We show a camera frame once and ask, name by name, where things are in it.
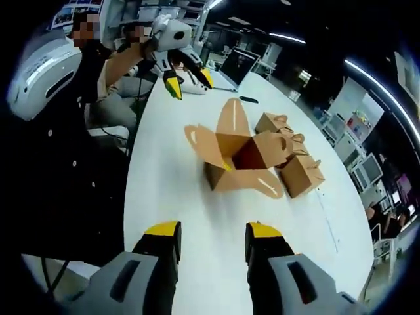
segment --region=box flap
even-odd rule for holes
[[[321,170],[319,169],[319,166],[321,164],[321,161],[314,161],[312,156],[298,156],[297,157],[299,161],[301,162],[301,165],[305,169],[306,173],[311,179],[314,180],[325,180],[323,174],[321,173]]]
[[[216,139],[216,134],[210,129],[198,125],[188,125],[184,128],[185,135],[197,155],[207,163],[220,168],[226,168]]]
[[[264,113],[273,122],[273,124],[280,130],[286,133],[293,133],[293,129],[287,124],[288,117],[286,115],[276,115],[271,113]]]
[[[283,164],[293,149],[292,141],[279,133],[265,131],[253,137],[265,168]]]
[[[240,99],[231,98],[223,106],[216,132],[227,135],[251,136],[248,119]]]
[[[284,195],[283,186],[278,177],[268,169],[235,171],[234,176],[238,188],[256,189],[274,199],[279,199]]]

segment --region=poster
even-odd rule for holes
[[[103,0],[69,0],[54,16],[49,26],[50,30],[62,28],[66,35],[70,34],[73,25],[74,13],[95,11],[100,13]]]

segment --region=cardboard box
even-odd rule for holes
[[[295,156],[281,171],[290,197],[296,198],[315,189],[325,180],[319,166],[321,161],[314,161],[312,156]]]
[[[271,198],[284,194],[279,179],[268,168],[284,163],[286,138],[270,131],[251,136],[247,116],[238,98],[223,107],[216,133],[202,126],[184,128],[191,147],[205,162],[213,190],[256,189]]]
[[[288,137],[293,135],[293,129],[287,124],[286,115],[276,115],[265,112],[257,123],[255,132],[262,133],[267,130],[272,133],[281,133]]]

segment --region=ceiling light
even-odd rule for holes
[[[211,10],[212,8],[216,7],[220,2],[222,2],[223,0],[214,0],[211,4],[209,9]]]
[[[237,18],[235,16],[230,17],[229,20],[232,20],[234,22],[237,22],[237,23],[240,23],[240,24],[243,24],[243,25],[251,25],[251,23],[249,23],[247,21],[244,21],[244,20],[242,20],[240,18]]]
[[[223,23],[223,22],[215,22],[215,23],[221,26],[230,26],[230,24]]]
[[[306,42],[303,41],[302,39],[297,39],[297,38],[294,38],[294,37],[290,37],[290,36],[286,36],[286,35],[280,35],[280,34],[275,34],[275,33],[270,33],[270,35],[271,36],[275,36],[275,37],[284,38],[284,39],[289,39],[291,41],[296,41],[296,42],[301,43],[301,44],[306,44]]]
[[[392,102],[396,105],[396,107],[400,110],[401,114],[406,119],[409,127],[411,128],[411,131],[413,131],[415,137],[417,138],[417,144],[420,145],[419,131],[415,127],[413,121],[411,120],[411,118],[409,117],[405,109],[402,107],[400,103],[398,103],[396,98],[386,88],[384,88],[383,85],[380,84],[380,82],[378,82],[378,80],[376,80],[374,77],[368,74],[365,70],[361,69],[361,67],[355,65],[354,63],[352,63],[351,61],[348,61],[347,59],[345,60],[345,63],[351,66],[352,68],[356,69],[357,71],[359,71],[361,74],[367,77],[370,81],[374,82],[374,84],[376,84],[376,86],[378,86],[378,88],[380,88],[392,100]]]

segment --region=ceiling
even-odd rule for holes
[[[266,41],[284,43],[269,33],[304,39],[307,57],[318,71],[336,68],[344,58],[354,58],[392,84],[397,80],[394,51],[400,49],[401,40],[419,52],[412,26],[416,11],[410,10],[413,4],[408,0],[288,1],[291,5],[282,0],[223,0],[210,11],[207,22],[226,23],[234,30],[246,28]],[[232,16],[251,25],[234,22],[229,19]]]

